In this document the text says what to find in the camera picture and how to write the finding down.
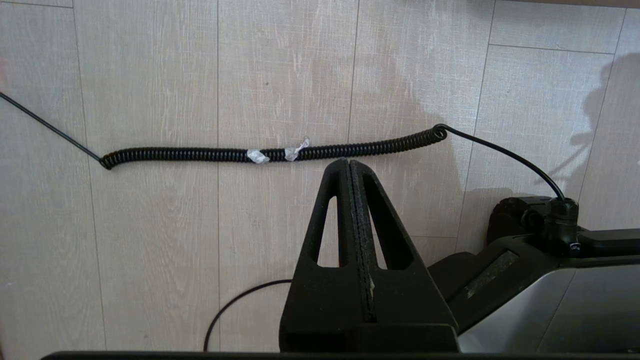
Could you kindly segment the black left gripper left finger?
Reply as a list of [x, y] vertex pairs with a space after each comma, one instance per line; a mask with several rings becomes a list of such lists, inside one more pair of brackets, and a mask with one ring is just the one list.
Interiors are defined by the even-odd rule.
[[[359, 184], [353, 161], [325, 168], [279, 322], [283, 353], [340, 353], [346, 333], [373, 319], [373, 237]], [[318, 264], [331, 199], [337, 204], [336, 268]]]

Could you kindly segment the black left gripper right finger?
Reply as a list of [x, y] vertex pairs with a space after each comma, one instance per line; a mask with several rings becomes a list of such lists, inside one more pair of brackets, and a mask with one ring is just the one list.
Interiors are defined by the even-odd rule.
[[355, 160], [349, 170], [365, 321], [457, 330], [453, 313], [374, 171]]

